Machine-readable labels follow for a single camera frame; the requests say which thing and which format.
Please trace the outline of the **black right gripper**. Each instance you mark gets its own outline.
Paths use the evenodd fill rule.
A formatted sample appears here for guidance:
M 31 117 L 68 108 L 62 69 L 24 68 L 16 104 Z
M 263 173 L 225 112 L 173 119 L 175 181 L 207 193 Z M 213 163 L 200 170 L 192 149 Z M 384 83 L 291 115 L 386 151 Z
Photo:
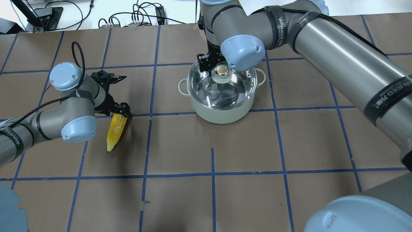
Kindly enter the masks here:
M 225 57 L 215 36 L 211 35 L 208 36 L 208 53 L 197 54 L 200 72 L 207 72 L 211 76 L 211 71 L 215 67 L 215 60 L 225 60 Z

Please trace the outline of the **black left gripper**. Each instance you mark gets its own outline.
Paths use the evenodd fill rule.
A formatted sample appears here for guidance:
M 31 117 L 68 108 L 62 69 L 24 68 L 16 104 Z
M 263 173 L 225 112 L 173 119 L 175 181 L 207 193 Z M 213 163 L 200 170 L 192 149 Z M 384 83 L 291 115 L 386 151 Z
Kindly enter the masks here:
M 130 106 L 125 102 L 118 104 L 108 92 L 100 91 L 95 98 L 95 113 L 106 116 L 113 113 L 128 117 L 130 115 Z

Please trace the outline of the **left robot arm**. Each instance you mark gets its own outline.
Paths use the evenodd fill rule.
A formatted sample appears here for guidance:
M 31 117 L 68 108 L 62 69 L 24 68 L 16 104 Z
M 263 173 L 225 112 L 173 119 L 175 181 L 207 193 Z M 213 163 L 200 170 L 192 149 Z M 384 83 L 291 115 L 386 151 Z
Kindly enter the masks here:
M 58 108 L 40 111 L 27 118 L 14 117 L 1 123 L 1 167 L 16 160 L 36 144 L 62 138 L 68 143 L 90 141 L 97 133 L 95 114 L 128 116 L 130 106 L 116 103 L 109 86 L 126 78 L 105 71 L 88 75 L 72 62 L 56 65 L 50 83 L 60 91 Z

